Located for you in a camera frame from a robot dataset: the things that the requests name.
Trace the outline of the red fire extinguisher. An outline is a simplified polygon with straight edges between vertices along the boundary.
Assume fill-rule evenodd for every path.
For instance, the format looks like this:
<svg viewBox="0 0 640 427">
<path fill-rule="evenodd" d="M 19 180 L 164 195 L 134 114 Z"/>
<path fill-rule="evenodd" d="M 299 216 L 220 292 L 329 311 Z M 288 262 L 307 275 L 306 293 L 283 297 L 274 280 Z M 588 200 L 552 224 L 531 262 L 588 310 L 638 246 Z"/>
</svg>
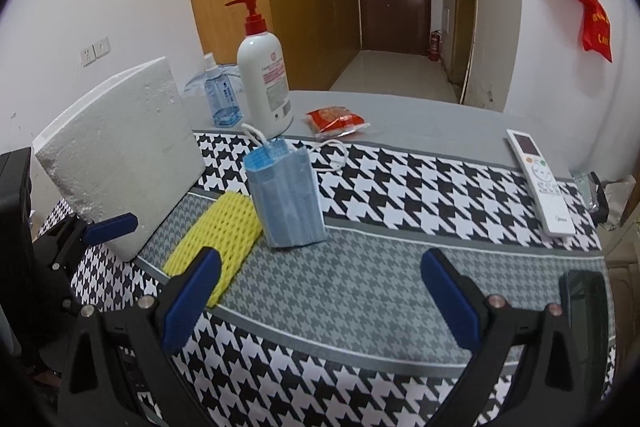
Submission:
<svg viewBox="0 0 640 427">
<path fill-rule="evenodd" d="M 432 62 L 439 62 L 442 59 L 442 32 L 440 30 L 431 32 L 428 58 Z"/>
</svg>

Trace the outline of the red snack packet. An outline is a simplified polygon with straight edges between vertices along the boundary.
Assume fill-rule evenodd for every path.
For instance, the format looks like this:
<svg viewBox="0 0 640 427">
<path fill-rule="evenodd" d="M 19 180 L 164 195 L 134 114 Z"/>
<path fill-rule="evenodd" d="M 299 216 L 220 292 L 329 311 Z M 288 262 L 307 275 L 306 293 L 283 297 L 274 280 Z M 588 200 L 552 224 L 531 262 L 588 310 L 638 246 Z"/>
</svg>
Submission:
<svg viewBox="0 0 640 427">
<path fill-rule="evenodd" d="M 344 106 L 322 107 L 306 114 L 306 121 L 318 139 L 337 139 L 367 129 L 370 124 Z"/>
</svg>

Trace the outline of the yellow foam fruit net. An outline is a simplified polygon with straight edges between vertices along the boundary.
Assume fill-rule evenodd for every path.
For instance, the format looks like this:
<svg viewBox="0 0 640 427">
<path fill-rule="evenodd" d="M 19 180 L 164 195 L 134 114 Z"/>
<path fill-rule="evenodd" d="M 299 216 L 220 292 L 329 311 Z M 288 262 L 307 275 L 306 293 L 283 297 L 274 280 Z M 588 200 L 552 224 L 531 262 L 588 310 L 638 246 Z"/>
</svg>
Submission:
<svg viewBox="0 0 640 427">
<path fill-rule="evenodd" d="M 216 249 L 221 274 L 206 303 L 207 308 L 213 308 L 261 235 L 253 201 L 240 193 L 226 192 L 186 232 L 162 270 L 171 277 L 182 274 L 203 247 Z"/>
</svg>

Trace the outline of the black smartphone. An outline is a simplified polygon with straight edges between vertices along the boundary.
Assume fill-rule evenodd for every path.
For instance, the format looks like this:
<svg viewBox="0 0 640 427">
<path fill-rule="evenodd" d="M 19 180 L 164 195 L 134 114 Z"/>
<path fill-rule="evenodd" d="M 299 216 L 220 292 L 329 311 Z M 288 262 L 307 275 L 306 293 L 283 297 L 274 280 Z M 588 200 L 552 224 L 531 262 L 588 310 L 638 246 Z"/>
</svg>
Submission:
<svg viewBox="0 0 640 427">
<path fill-rule="evenodd" d="M 570 270 L 560 277 L 559 288 L 585 391 L 600 395 L 608 363 L 608 299 L 604 277 L 600 272 Z"/>
</svg>

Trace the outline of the wall power sockets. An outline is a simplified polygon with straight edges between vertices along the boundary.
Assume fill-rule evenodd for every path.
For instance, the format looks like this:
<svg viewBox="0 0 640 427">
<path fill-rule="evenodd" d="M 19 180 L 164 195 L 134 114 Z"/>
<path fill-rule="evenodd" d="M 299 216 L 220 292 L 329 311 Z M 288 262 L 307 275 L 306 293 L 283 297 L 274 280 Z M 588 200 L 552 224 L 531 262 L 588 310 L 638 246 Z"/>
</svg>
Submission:
<svg viewBox="0 0 640 427">
<path fill-rule="evenodd" d="M 106 54 L 109 54 L 110 52 L 110 39 L 105 37 L 100 41 L 93 43 L 91 46 L 83 48 L 79 52 L 80 64 L 82 67 L 87 67 L 90 64 L 94 63 L 96 60 L 99 60 L 101 57 L 104 57 Z"/>
</svg>

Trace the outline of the white remote control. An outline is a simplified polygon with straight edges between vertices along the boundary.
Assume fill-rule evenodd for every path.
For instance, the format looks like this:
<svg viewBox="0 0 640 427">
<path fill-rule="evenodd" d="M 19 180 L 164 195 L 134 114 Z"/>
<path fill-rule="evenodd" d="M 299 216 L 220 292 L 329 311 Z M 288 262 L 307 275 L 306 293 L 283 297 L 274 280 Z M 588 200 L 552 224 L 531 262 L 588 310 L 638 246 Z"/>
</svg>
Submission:
<svg viewBox="0 0 640 427">
<path fill-rule="evenodd" d="M 573 236 L 576 233 L 575 225 L 559 183 L 532 136 L 511 129 L 506 130 L 506 136 L 533 192 L 546 234 L 550 237 Z"/>
</svg>

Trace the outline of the white red pump bottle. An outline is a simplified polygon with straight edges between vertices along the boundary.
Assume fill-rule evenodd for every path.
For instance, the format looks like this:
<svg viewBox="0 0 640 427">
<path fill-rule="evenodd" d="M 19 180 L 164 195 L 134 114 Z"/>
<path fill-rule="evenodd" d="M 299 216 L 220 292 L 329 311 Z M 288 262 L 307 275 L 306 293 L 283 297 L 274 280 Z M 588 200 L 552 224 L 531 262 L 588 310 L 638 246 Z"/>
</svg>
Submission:
<svg viewBox="0 0 640 427">
<path fill-rule="evenodd" d="M 245 38 L 236 54 L 253 126 L 267 139 L 285 132 L 293 119 L 288 75 L 282 46 L 258 12 L 257 0 L 232 0 L 226 6 L 242 4 L 247 9 Z"/>
</svg>

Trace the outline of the houndstooth table cloth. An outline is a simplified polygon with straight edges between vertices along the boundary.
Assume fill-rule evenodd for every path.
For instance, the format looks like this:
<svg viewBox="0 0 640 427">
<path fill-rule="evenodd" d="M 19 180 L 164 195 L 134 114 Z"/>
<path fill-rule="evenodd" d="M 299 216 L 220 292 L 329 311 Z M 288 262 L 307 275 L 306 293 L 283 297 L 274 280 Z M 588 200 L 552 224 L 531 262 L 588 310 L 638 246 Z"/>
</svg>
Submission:
<svg viewBox="0 0 640 427">
<path fill-rule="evenodd" d="M 575 270 L 604 272 L 575 183 L 575 225 L 544 234 L 528 184 L 494 164 L 367 142 L 311 153 L 326 240 L 258 241 L 174 358 L 217 426 L 423 426 L 469 361 L 420 275 L 439 248 L 486 294 L 540 310 Z"/>
</svg>

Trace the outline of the white foam box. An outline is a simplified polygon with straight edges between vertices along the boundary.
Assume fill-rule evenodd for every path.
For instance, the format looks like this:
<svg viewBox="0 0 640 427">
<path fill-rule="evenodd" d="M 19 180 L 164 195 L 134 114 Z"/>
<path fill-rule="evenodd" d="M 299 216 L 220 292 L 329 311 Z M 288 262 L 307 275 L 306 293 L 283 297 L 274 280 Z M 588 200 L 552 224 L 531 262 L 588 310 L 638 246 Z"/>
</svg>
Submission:
<svg viewBox="0 0 640 427">
<path fill-rule="evenodd" d="M 32 150 L 82 219 L 137 217 L 136 231 L 106 244 L 124 261 L 140 253 L 205 170 L 165 57 L 100 83 L 43 129 Z"/>
</svg>

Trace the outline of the clear blue sanitizer bottle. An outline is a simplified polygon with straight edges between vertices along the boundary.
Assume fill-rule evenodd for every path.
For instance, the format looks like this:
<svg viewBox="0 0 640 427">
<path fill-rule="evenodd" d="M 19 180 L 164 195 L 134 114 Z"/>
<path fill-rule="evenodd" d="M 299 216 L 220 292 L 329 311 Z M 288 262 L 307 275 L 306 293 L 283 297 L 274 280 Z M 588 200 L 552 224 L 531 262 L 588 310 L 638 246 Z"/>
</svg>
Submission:
<svg viewBox="0 0 640 427">
<path fill-rule="evenodd" d="M 242 112 L 228 69 L 216 62 L 213 53 L 204 55 L 204 63 L 204 90 L 214 125 L 232 128 L 241 121 Z"/>
</svg>

